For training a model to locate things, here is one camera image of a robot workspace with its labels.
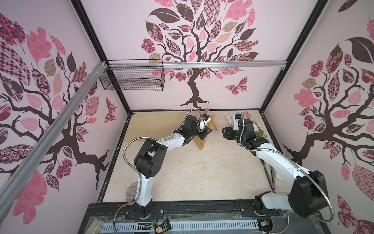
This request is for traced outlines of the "small wooden easel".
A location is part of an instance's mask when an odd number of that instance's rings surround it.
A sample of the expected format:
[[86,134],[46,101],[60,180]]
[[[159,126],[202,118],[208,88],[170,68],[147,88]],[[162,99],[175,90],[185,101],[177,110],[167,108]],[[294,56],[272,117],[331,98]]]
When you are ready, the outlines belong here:
[[204,145],[207,140],[208,134],[210,134],[213,130],[217,131],[218,128],[215,124],[215,116],[209,113],[210,109],[206,108],[202,114],[201,124],[199,125],[199,130],[202,132],[199,133],[198,136],[194,138],[195,143],[197,144],[198,148],[202,151]]

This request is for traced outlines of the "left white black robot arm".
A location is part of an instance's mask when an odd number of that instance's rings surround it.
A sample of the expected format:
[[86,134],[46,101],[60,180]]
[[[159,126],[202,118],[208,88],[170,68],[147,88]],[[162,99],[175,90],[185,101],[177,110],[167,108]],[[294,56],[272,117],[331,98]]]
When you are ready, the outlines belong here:
[[199,119],[188,115],[171,136],[160,140],[145,139],[134,159],[134,167],[138,172],[134,208],[142,219],[148,218],[152,212],[153,178],[161,170],[167,152],[190,143],[195,137],[204,140],[212,132],[208,127],[211,122],[212,118],[206,114]]

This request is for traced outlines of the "light wooden canvas board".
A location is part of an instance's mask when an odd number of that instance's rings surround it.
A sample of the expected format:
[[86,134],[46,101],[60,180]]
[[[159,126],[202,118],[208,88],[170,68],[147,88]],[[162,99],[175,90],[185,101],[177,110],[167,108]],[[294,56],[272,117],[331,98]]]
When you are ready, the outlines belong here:
[[124,143],[137,137],[166,138],[183,122],[186,112],[136,112],[131,116]]

